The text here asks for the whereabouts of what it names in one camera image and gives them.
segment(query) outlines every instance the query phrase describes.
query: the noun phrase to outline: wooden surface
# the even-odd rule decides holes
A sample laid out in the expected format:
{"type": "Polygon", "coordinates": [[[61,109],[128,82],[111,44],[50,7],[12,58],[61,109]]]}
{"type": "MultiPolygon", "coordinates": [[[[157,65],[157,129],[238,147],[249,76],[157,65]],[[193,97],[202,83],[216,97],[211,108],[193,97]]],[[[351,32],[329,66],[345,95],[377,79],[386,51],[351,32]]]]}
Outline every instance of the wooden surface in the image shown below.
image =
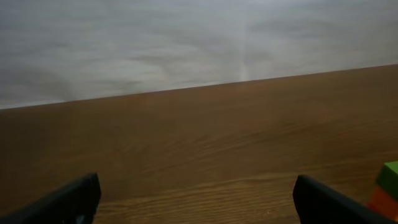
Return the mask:
{"type": "Polygon", "coordinates": [[[365,202],[398,66],[0,111],[0,212],[99,173],[95,223],[298,223],[297,174],[365,202]]]}

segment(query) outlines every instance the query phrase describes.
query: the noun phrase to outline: wooden table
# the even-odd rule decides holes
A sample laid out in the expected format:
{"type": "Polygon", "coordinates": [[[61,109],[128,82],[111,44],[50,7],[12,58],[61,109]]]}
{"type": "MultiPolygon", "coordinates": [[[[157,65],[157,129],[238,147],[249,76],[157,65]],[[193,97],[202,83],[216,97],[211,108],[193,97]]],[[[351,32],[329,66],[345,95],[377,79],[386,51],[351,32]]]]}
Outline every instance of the wooden table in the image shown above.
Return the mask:
{"type": "Polygon", "coordinates": [[[0,212],[87,172],[95,223],[298,223],[309,174],[365,202],[398,160],[398,65],[0,111],[0,212]]]}

